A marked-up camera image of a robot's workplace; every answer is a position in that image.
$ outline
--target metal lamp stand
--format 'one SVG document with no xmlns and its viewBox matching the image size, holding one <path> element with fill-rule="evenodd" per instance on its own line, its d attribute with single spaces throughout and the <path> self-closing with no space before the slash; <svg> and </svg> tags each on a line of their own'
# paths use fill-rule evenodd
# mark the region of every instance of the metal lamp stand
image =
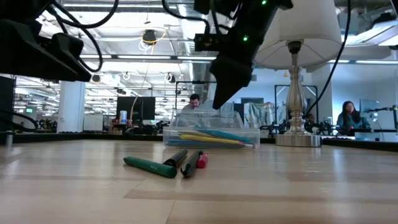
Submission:
<svg viewBox="0 0 398 224">
<path fill-rule="evenodd" d="M 297 66 L 301 45 L 301 41 L 288 43 L 289 51 L 292 54 L 292 68 L 289 70 L 290 87 L 286 105 L 287 109 L 291 111 L 292 119 L 289 121 L 290 129 L 285 134 L 276 136 L 276 144 L 278 146 L 291 147 L 320 147 L 320 136 L 306 132 L 304 128 L 305 121 L 302 119 L 303 111 L 307 107 L 307 101 L 300 83 L 300 68 Z"/>
</svg>

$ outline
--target green marker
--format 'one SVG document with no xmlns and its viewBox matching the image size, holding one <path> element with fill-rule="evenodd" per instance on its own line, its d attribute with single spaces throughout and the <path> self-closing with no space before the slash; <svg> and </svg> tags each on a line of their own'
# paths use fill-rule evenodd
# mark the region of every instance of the green marker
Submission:
<svg viewBox="0 0 398 224">
<path fill-rule="evenodd" d="M 132 156 L 127 156 L 123 158 L 123 160 L 127 165 L 153 172 L 154 174 L 159 174 L 167 178 L 174 178 L 177 175 L 177 169 L 172 166 L 158 164 L 157 162 L 147 161 Z"/>
</svg>

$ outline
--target red marker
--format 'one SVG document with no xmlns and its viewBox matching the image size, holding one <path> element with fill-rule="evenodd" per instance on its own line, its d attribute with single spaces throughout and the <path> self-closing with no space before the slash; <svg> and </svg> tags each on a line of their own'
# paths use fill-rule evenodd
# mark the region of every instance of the red marker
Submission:
<svg viewBox="0 0 398 224">
<path fill-rule="evenodd" d="M 209 154 L 203 153 L 197 162 L 197 168 L 199 168 L 199 169 L 205 168 L 208 160 L 209 160 Z"/>
</svg>

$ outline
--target yellow pencil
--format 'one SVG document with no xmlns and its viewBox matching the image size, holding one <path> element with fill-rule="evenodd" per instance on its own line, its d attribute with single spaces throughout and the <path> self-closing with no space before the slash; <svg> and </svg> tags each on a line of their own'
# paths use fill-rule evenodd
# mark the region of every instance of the yellow pencil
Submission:
<svg viewBox="0 0 398 224">
<path fill-rule="evenodd" d="M 194 135 L 187 135 L 187 134 L 181 135 L 180 138 L 183 139 L 183 140 L 192 140 L 192 141 L 240 144 L 240 142 L 237 141 L 237 140 L 220 139 L 220 138 L 209 138 L 209 137 L 194 136 Z"/>
<path fill-rule="evenodd" d="M 179 131 L 178 133 L 180 133 L 180 134 L 186 134 L 186 135 L 193 135 L 193 136 L 210 137 L 210 138 L 213 137 L 213 136 L 210 135 L 210 134 L 200 133 L 200 132 L 197 132 L 197 131 Z"/>
</svg>

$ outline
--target white lamp shade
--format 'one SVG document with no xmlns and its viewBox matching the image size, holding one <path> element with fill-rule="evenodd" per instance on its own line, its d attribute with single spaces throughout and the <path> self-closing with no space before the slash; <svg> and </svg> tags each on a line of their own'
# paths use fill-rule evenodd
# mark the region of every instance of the white lamp shade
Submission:
<svg viewBox="0 0 398 224">
<path fill-rule="evenodd" d="M 255 62 L 272 69 L 292 66 L 287 43 L 302 41 L 298 66 L 317 65 L 336 58 L 341 32 L 334 0 L 292 0 L 293 9 L 278 10 Z"/>
</svg>

